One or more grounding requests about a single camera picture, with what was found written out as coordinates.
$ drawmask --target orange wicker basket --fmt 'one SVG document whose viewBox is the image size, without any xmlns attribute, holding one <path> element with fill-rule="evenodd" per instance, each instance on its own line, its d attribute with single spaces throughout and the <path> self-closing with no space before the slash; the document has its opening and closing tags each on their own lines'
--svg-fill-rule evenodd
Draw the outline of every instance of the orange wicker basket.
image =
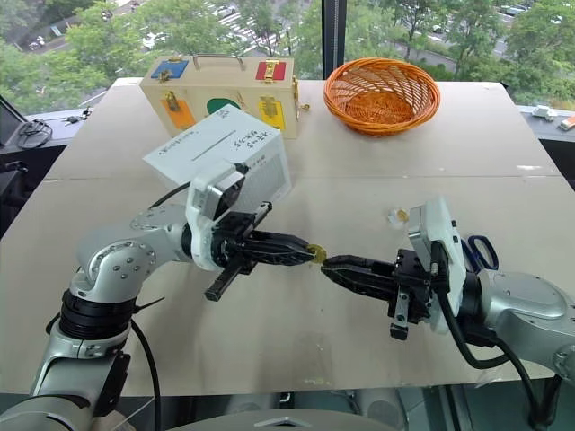
<svg viewBox="0 0 575 431">
<path fill-rule="evenodd" d="M 372 136 L 423 124 L 439 107 L 439 89 L 425 71 L 399 60 L 361 58 L 325 81 L 328 110 L 350 128 Z"/>
</svg>

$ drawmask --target small white object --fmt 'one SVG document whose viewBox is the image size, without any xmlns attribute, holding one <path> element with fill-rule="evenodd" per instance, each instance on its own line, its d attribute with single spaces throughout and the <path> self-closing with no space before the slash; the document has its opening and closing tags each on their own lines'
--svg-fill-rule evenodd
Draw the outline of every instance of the small white object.
<svg viewBox="0 0 575 431">
<path fill-rule="evenodd" d="M 557 117 L 557 112 L 545 105 L 537 105 L 531 113 L 534 117 L 542 117 L 547 121 L 553 121 Z"/>
</svg>

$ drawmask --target scissors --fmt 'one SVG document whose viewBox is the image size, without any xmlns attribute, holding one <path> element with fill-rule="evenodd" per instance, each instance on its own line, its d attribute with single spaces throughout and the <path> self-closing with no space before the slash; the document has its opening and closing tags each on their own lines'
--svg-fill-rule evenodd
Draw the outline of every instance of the scissors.
<svg viewBox="0 0 575 431">
<path fill-rule="evenodd" d="M 498 259 L 497 253 L 491 245 L 491 242 L 486 236 L 471 235 L 469 238 L 467 238 L 467 242 L 469 242 L 469 245 L 467 245 L 463 239 L 461 240 L 461 246 L 464 249 L 464 255 L 472 268 L 471 270 L 467 269 L 469 272 L 474 272 L 477 274 L 479 271 L 481 271 L 482 267 L 485 269 L 499 269 L 500 260 Z M 489 253 L 487 259 L 486 256 L 484 256 L 477 247 L 477 243 L 481 243 Z"/>
</svg>

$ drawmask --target table surface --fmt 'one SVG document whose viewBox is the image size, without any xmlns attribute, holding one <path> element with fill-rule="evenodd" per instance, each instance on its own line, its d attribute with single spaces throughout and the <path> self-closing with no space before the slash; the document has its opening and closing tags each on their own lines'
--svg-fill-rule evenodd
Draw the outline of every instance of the table surface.
<svg viewBox="0 0 575 431">
<path fill-rule="evenodd" d="M 545 277 L 575 295 L 569 229 L 575 198 L 498 84 L 439 83 L 436 117 L 399 136 L 358 136 L 329 114 L 322 83 L 302 82 L 301 137 L 286 140 L 294 188 L 261 229 L 320 243 L 330 254 L 392 260 L 410 247 L 386 215 L 438 194 L 460 233 L 489 235 L 506 271 Z M 0 391 L 26 392 L 90 229 L 129 220 L 165 193 L 140 160 L 168 139 L 137 80 L 120 80 L 94 110 L 0 242 Z M 516 379 L 504 365 L 469 367 L 451 337 L 428 325 L 391 339 L 387 305 L 354 295 L 315 265 L 258 266 L 219 303 L 216 274 L 170 263 L 138 303 L 166 299 L 136 319 L 155 353 L 165 395 L 430 385 Z M 125 395 L 151 394 L 134 337 Z M 478 356 L 494 356 L 475 349 Z M 528 364 L 530 373 L 551 373 Z"/>
</svg>

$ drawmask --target metal bracket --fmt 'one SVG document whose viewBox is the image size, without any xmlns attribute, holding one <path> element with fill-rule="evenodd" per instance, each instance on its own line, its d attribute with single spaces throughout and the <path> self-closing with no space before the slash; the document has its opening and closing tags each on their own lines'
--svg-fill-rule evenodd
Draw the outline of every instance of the metal bracket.
<svg viewBox="0 0 575 431">
<path fill-rule="evenodd" d="M 389 329 L 390 335 L 395 339 L 407 339 L 407 318 L 410 309 L 410 296 L 407 290 L 399 287 L 397 291 L 397 302 L 395 303 L 394 322 Z"/>
</svg>

